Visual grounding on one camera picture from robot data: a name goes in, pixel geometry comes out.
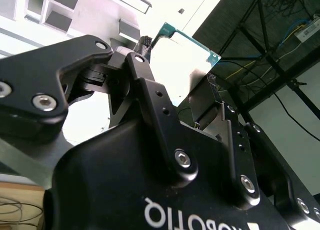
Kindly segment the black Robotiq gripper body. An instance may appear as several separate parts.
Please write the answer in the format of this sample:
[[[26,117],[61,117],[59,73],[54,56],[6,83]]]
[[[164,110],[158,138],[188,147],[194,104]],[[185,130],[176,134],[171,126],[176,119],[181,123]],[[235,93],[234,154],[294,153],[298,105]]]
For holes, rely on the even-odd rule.
[[[158,145],[141,120],[110,129],[69,150],[44,197],[47,230],[285,230],[267,197],[247,210],[223,192],[222,144],[185,127],[199,164],[182,188],[169,183]]]

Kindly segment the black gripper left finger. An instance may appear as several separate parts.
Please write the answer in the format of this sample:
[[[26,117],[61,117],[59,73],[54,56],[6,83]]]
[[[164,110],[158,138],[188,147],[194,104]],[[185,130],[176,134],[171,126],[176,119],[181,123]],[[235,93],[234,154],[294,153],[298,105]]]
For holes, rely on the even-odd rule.
[[[148,61],[129,52],[112,64],[111,47],[92,35],[4,58],[0,61],[0,160],[43,186],[90,185],[105,179],[114,161],[138,153],[138,131],[118,123],[104,134],[72,147],[62,135],[69,105],[87,91],[107,93],[117,108],[135,101],[132,124],[151,133],[147,159],[170,185],[183,187],[198,173],[183,145],[183,127]]]

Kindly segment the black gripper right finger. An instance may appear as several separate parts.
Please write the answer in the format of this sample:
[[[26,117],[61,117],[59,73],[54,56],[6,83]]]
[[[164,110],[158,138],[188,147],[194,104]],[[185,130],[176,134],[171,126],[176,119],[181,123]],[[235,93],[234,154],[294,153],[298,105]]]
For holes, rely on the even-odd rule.
[[[320,206],[270,138],[254,122],[241,124],[235,109],[224,102],[216,77],[193,77],[188,95],[199,128],[223,146],[222,193],[237,209],[254,211],[272,224],[269,205],[290,230],[317,230]]]

